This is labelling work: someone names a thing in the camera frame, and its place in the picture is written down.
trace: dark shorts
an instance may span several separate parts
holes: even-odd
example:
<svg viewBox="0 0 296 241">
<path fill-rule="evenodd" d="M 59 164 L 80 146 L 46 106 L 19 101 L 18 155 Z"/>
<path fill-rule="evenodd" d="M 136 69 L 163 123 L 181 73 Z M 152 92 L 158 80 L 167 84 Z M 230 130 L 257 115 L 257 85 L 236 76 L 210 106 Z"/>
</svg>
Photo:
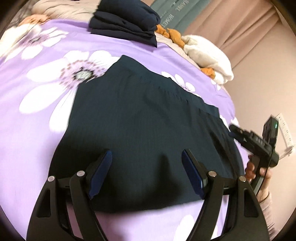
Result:
<svg viewBox="0 0 296 241">
<path fill-rule="evenodd" d="M 223 177 L 244 174 L 216 107 L 122 56 L 102 77 L 79 85 L 49 175 L 72 176 L 110 149 L 113 162 L 93 208 L 160 209 L 200 199 L 181 163 L 186 148 Z"/>
</svg>

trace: purple bedsheet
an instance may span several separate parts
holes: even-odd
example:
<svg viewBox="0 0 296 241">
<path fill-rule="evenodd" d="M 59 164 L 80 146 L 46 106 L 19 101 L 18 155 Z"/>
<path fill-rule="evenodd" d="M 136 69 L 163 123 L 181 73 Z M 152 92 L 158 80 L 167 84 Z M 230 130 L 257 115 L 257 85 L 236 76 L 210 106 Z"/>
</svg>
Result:
<svg viewBox="0 0 296 241">
<path fill-rule="evenodd" d="M 154 48 L 92 35 L 87 23 L 71 20 L 51 20 L 35 27 L 0 60 L 0 205 L 23 237 L 67 127 L 77 85 L 90 74 L 103 74 L 121 55 L 171 77 L 185 90 L 218 107 L 226 125 L 237 124 L 227 93 L 165 44 Z M 247 152 L 240 146 L 239 150 L 245 166 Z M 137 213 L 97 213 L 97 217 L 112 241 L 181 241 L 186 240 L 201 206 L 202 201 L 198 201 Z M 227 197 L 213 237 L 222 231 L 226 210 Z"/>
</svg>

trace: wall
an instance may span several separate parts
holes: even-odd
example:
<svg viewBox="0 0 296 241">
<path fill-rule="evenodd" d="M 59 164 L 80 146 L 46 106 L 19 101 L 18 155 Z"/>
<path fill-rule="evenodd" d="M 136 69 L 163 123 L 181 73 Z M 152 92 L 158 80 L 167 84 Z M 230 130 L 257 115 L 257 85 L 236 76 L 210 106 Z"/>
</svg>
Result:
<svg viewBox="0 0 296 241">
<path fill-rule="evenodd" d="M 242 128 L 262 134 L 272 114 L 283 113 L 296 141 L 296 37 L 281 23 L 255 46 L 234 69 L 234 80 L 225 85 L 236 106 Z M 276 150 L 285 144 L 281 133 Z M 270 191 L 278 228 L 296 207 L 296 155 L 282 159 L 273 169 Z"/>
</svg>

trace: sleeve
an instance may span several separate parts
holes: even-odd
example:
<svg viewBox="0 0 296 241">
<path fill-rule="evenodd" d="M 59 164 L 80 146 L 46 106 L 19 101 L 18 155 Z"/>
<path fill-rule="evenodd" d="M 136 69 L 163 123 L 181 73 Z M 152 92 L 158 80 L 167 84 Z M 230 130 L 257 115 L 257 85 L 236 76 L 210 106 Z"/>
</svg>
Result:
<svg viewBox="0 0 296 241">
<path fill-rule="evenodd" d="M 272 204 L 271 193 L 268 193 L 267 198 L 265 198 L 262 202 L 260 202 L 260 207 L 262 209 L 265 222 L 267 224 L 269 239 L 273 240 L 273 238 L 278 234 L 279 231 L 275 227 L 271 204 Z"/>
</svg>

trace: elastic waistband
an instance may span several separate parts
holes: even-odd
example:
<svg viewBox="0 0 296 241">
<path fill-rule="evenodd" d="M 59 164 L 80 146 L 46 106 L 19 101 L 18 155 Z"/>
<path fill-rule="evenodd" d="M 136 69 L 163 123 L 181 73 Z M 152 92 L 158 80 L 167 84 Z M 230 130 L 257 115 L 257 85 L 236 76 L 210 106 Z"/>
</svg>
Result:
<svg viewBox="0 0 296 241">
<path fill-rule="evenodd" d="M 109 75 L 114 74 L 120 76 L 122 71 L 126 69 L 140 76 L 142 80 L 153 83 L 155 86 L 165 89 L 166 91 L 179 96 L 182 100 L 186 100 L 187 102 L 193 104 L 200 110 L 219 118 L 219 110 L 217 107 L 204 103 L 202 98 L 184 90 L 171 78 L 164 77 L 148 70 L 138 61 L 126 55 L 122 55 L 121 58 L 108 69 L 104 76 L 108 77 Z"/>
</svg>

